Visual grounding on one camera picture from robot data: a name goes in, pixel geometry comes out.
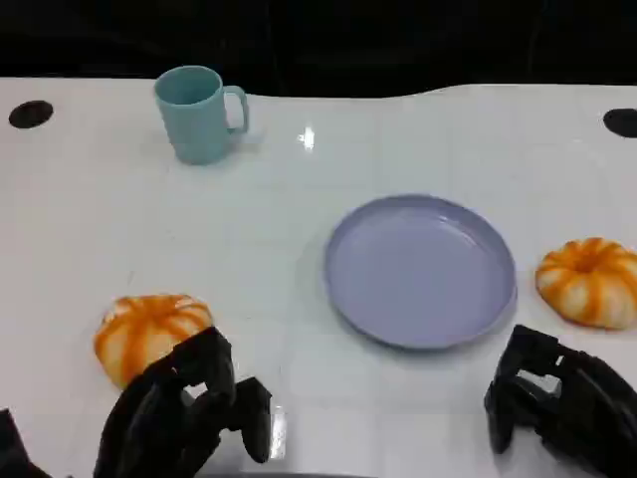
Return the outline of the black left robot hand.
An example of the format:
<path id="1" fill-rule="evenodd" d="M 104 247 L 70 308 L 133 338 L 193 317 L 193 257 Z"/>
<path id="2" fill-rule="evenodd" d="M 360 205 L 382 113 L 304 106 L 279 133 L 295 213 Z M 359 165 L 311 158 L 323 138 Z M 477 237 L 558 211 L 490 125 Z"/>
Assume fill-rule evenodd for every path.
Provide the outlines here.
<path id="1" fill-rule="evenodd" d="M 237 381 L 231 345 L 214 327 L 178 344 L 137 376 L 111 410 L 97 477 L 192 477 L 224 430 L 240 432 L 257 463 L 270 458 L 271 394 L 254 377 Z"/>

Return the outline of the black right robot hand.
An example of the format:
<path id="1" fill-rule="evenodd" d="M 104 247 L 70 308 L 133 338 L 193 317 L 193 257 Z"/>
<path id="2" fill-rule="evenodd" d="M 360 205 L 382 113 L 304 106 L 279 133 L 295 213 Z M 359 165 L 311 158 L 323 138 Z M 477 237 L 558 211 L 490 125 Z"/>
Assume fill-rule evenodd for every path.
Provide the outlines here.
<path id="1" fill-rule="evenodd" d="M 517 325 L 484 399 L 494 453 L 514 429 L 605 477 L 636 475 L 636 391 L 604 360 Z"/>

